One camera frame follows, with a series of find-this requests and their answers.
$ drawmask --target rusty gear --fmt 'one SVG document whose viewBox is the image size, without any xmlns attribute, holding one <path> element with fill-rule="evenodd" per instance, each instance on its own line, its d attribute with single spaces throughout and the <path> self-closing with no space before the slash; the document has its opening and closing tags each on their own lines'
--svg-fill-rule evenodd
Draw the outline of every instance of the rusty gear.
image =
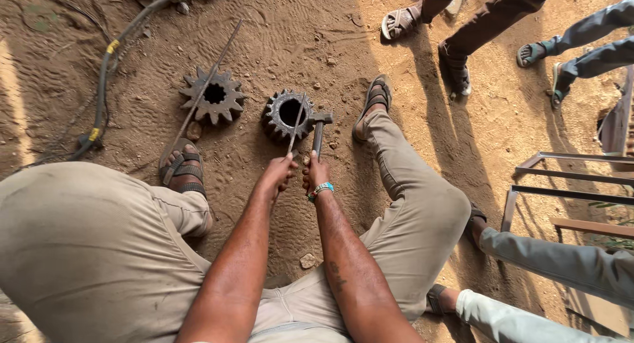
<svg viewBox="0 0 634 343">
<path fill-rule="evenodd" d="M 198 96 L 205 85 L 208 74 L 201 67 L 196 67 L 196 72 L 198 73 L 198 79 L 194 79 L 191 76 L 183 77 L 187 84 L 190 85 L 190 88 L 182 88 L 178 92 L 191 99 L 182 104 L 181 109 L 191 108 L 196 96 Z M 240 86 L 240 81 L 231 80 L 231 71 L 214 74 L 207 89 L 205 89 L 205 95 L 198 102 L 195 119 L 200 121 L 205 114 L 209 114 L 211 124 L 217 125 L 219 115 L 228 123 L 239 117 L 243 110 L 244 99 L 247 97 L 240 93 Z"/>
<path fill-rule="evenodd" d="M 290 141 L 303 95 L 303 93 L 284 89 L 269 98 L 262 112 L 262 126 L 268 137 L 277 142 Z M 314 129 L 313 125 L 308 124 L 308 117 L 313 113 L 313 105 L 306 96 L 304 114 L 300 117 L 299 125 L 297 125 L 297 138 L 299 140 L 308 136 L 308 133 Z"/>
</svg>

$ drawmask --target yellow tape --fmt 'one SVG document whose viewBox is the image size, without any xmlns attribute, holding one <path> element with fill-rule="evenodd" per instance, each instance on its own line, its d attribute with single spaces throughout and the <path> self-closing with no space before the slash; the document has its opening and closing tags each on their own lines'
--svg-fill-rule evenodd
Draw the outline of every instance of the yellow tape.
<svg viewBox="0 0 634 343">
<path fill-rule="evenodd" d="M 99 129 L 96 127 L 93 127 L 92 132 L 90 133 L 90 137 L 88 137 L 88 140 L 94 141 L 97 138 L 97 135 L 99 135 Z"/>
<path fill-rule="evenodd" d="M 115 48 L 119 46 L 119 40 L 115 39 L 114 41 L 112 41 L 109 45 L 108 48 L 106 49 L 106 52 L 108 52 L 109 54 L 113 54 L 115 52 Z"/>
</svg>

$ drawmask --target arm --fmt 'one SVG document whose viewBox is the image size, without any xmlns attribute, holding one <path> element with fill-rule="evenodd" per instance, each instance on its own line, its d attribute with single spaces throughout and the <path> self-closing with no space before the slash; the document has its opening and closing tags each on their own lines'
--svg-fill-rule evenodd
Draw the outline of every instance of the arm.
<svg viewBox="0 0 634 343">
<path fill-rule="evenodd" d="M 247 207 L 207 272 L 176 338 L 177 343 L 246 342 L 256 322 L 269 243 L 269 215 L 297 163 L 271 160 Z"/>
<path fill-rule="evenodd" d="M 304 188 L 329 181 L 329 168 L 313 151 Z M 326 277 L 355 342 L 423 342 L 401 313 L 380 267 L 350 227 L 331 191 L 315 199 Z"/>
</svg>

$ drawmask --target pebble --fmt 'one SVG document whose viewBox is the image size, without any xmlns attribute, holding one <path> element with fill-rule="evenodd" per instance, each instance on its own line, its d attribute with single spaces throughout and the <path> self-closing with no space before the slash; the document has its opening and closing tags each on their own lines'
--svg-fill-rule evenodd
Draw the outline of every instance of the pebble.
<svg viewBox="0 0 634 343">
<path fill-rule="evenodd" d="M 177 11 L 179 14 L 188 15 L 188 14 L 190 14 L 190 6 L 189 6 L 189 5 L 187 5 L 187 4 L 186 4 L 186 3 L 184 3 L 184 2 L 179 2 L 179 3 L 177 4 L 177 6 L 176 6 L 176 11 Z"/>
<path fill-rule="evenodd" d="M 304 269 L 310 269 L 317 262 L 317 258 L 313 256 L 311 253 L 307 253 L 302 258 L 299 259 L 299 262 L 302 264 Z"/>
<path fill-rule="evenodd" d="M 198 141 L 202 135 L 202 126 L 198 121 L 192 121 L 187 127 L 187 138 L 191 141 Z"/>
</svg>

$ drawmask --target bracelet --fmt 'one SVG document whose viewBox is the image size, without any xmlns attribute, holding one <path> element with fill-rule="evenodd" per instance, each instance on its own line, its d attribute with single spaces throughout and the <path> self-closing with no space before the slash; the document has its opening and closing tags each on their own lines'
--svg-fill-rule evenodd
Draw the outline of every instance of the bracelet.
<svg viewBox="0 0 634 343">
<path fill-rule="evenodd" d="M 330 182 L 322 183 L 318 185 L 317 187 L 315 187 L 315 190 L 312 193 L 306 194 L 306 196 L 308 197 L 308 201 L 311 203 L 315 203 L 315 198 L 317 198 L 317 194 L 327 189 L 329 189 L 332 192 L 335 191 L 335 188 L 332 186 L 332 184 L 330 184 Z"/>
</svg>

